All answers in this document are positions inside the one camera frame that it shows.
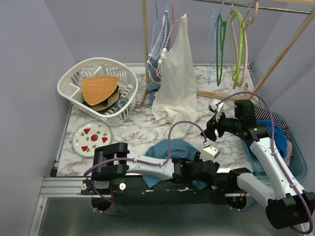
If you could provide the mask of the teal blue tank top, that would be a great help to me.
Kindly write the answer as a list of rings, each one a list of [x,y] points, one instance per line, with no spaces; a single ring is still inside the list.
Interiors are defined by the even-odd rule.
[[[183,159],[186,163],[191,163],[198,149],[193,147],[191,144],[184,140],[172,139],[170,140],[170,157],[171,159]],[[151,146],[146,152],[145,156],[152,157],[156,159],[167,159],[168,157],[168,140],[164,139],[157,144]],[[162,179],[150,175],[142,175],[142,178],[149,188],[153,188],[155,185],[159,184]]]

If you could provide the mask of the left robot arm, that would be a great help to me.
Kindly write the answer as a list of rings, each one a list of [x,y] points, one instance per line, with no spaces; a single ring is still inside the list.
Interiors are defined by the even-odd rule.
[[[220,151],[216,146],[207,146],[196,153],[193,161],[179,157],[166,161],[138,155],[129,151],[126,143],[117,143],[95,149],[93,166],[87,174],[92,174],[92,188],[98,194],[108,191],[108,181],[129,173],[153,176],[173,182],[199,180],[209,183],[213,181],[219,169],[220,165],[215,158]]]

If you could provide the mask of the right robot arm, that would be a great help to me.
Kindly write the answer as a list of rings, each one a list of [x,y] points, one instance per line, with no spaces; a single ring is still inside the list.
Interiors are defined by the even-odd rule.
[[[265,124],[257,123],[254,104],[250,100],[234,102],[234,118],[227,118],[223,112],[224,103],[213,99],[209,104],[214,116],[207,122],[205,134],[215,141],[225,132],[242,139],[259,160],[271,186],[258,180],[245,168],[230,171],[232,177],[226,181],[227,189],[233,193],[241,189],[249,193],[262,207],[275,229],[309,223],[313,230],[312,214],[315,210],[315,194],[307,192],[293,176],[281,157],[274,133]]]

